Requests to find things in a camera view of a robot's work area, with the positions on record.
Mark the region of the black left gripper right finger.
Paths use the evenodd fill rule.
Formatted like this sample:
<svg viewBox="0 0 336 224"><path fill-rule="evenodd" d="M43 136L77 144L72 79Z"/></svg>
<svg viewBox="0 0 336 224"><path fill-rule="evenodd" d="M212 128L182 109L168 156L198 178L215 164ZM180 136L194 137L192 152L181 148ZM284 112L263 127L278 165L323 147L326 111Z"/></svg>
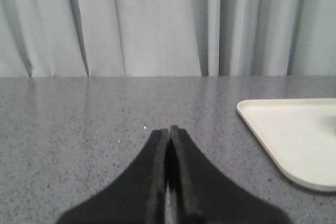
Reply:
<svg viewBox="0 0 336 224"><path fill-rule="evenodd" d="M176 125L170 128L169 186L177 223L292 222L281 209L222 174Z"/></svg>

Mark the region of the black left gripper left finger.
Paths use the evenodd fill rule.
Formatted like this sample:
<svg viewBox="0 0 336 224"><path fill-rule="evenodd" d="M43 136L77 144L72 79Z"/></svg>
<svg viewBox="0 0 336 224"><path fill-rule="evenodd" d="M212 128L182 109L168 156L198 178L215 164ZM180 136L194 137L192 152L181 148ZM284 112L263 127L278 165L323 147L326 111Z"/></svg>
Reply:
<svg viewBox="0 0 336 224"><path fill-rule="evenodd" d="M151 132L143 149L109 186L66 211L58 223L164 223L167 129Z"/></svg>

